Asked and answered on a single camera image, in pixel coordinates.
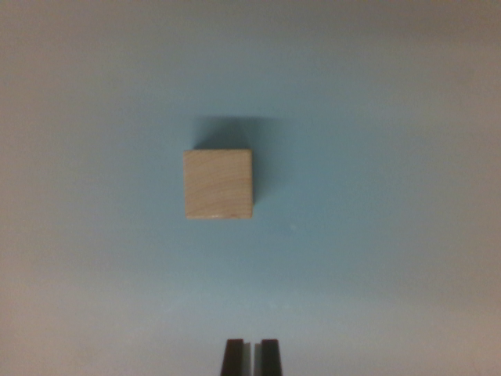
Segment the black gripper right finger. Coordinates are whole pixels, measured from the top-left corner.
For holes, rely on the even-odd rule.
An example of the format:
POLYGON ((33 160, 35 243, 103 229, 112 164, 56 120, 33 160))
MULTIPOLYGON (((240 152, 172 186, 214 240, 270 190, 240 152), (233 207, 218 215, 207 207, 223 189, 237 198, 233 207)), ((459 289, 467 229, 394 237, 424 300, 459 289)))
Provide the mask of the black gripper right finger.
POLYGON ((283 376, 278 339, 262 339, 254 345, 254 376, 283 376))

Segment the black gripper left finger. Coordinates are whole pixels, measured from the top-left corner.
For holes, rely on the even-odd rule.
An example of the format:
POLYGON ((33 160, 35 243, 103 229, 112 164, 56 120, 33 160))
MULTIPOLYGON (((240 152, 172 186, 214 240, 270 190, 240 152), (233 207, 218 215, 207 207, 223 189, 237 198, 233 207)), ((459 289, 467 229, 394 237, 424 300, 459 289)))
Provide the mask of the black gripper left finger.
POLYGON ((220 370, 221 376, 249 376, 251 374, 251 344, 242 338, 228 339, 220 370))

